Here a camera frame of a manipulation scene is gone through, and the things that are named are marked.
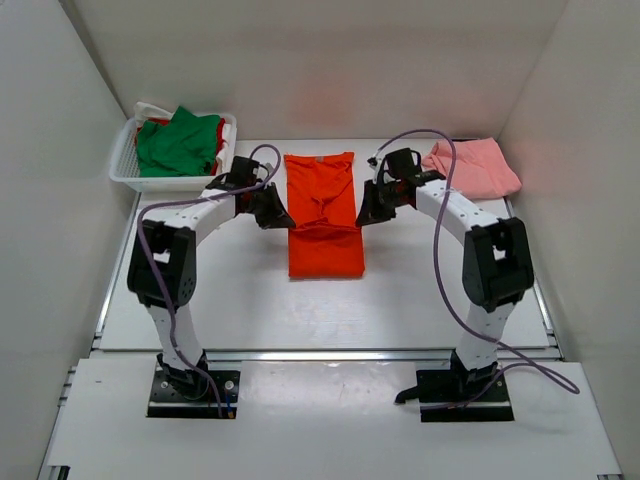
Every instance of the black mounting plate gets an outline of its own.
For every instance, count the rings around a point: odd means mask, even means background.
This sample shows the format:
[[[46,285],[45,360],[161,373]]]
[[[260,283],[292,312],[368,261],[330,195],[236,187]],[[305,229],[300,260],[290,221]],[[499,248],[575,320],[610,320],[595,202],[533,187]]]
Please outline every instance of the black mounting plate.
[[[430,405],[464,402],[458,377],[451,370],[418,370],[420,421],[430,422],[510,422],[514,420],[509,390],[504,378],[494,383],[478,400],[464,408],[430,410]]]
[[[218,387],[222,403],[222,420],[236,418],[238,414],[238,392],[240,388],[240,372],[237,370],[209,370],[209,374]],[[224,385],[233,382],[233,388],[227,392],[231,409],[227,408]],[[201,398],[187,399],[176,392],[166,381],[164,372],[159,367],[153,375],[147,417],[153,418],[213,418],[220,419],[213,392],[205,392]]]

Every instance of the laundry basket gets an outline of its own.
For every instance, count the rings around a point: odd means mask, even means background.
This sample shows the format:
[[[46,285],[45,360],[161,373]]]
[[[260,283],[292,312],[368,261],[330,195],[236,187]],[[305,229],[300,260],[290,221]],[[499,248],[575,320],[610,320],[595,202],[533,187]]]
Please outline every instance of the laundry basket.
[[[231,126],[227,141],[225,163],[231,164],[236,148],[238,125],[236,117],[228,113],[219,113],[225,124]],[[200,191],[206,187],[213,177],[145,177],[140,178],[138,155],[135,145],[136,120],[130,118],[120,132],[116,146],[111,155],[109,177],[114,182],[126,183],[136,192],[189,192]]]

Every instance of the gray wall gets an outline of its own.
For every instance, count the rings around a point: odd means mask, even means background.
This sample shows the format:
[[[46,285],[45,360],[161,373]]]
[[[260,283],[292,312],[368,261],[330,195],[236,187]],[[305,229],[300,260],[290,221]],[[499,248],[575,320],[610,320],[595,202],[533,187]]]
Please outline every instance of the gray wall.
[[[562,344],[640,478],[640,2],[570,0],[500,144]]]
[[[127,113],[228,110],[259,139],[497,135],[566,0],[65,3]]]
[[[28,480],[131,205],[105,170],[124,115],[55,0],[0,1],[0,112],[0,479]]]

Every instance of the pink cloth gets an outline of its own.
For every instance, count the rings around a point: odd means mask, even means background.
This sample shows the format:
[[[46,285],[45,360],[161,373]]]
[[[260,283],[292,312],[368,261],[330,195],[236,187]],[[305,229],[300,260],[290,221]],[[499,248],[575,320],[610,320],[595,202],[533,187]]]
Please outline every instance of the pink cloth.
[[[493,138],[455,142],[456,170],[452,187],[469,199],[500,198],[522,188],[522,183],[507,165],[498,143]],[[449,175],[451,147],[438,140],[422,165]]]

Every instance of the white table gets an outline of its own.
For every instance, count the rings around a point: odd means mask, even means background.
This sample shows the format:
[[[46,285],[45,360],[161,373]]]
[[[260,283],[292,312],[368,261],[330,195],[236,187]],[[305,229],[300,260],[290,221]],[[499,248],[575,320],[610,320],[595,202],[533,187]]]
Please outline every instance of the white table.
[[[264,142],[238,142],[236,154],[248,156],[259,143]],[[270,143],[283,153],[298,155],[355,152],[359,210],[364,181],[373,173],[366,160],[382,140]],[[432,145],[432,140],[403,140],[393,147],[428,152]],[[256,158],[274,163],[270,150]],[[284,167],[275,182],[286,205]],[[145,195],[140,206],[171,198],[177,197]],[[480,203],[487,211],[508,216],[503,200]],[[197,254],[198,285],[191,309],[203,347],[262,351],[455,347],[460,329],[444,307],[433,274],[435,222],[408,206],[397,213],[391,222],[363,229],[366,272],[360,280],[290,281],[286,231],[262,231],[248,215],[223,225],[200,245]],[[134,237],[132,229],[105,318],[100,344],[104,351],[160,349],[151,318],[126,287]],[[440,251],[445,285],[464,318],[469,301],[461,281],[462,247],[444,232]],[[524,348],[549,346],[533,291],[527,292],[509,318],[504,340]]]
[[[47,464],[69,466],[68,480],[620,473],[581,366],[552,366],[583,393],[516,370],[507,377],[515,421],[423,424],[416,404],[393,405],[415,384],[413,363],[243,362],[237,419],[218,421],[145,417],[152,354],[93,358],[80,362]]]

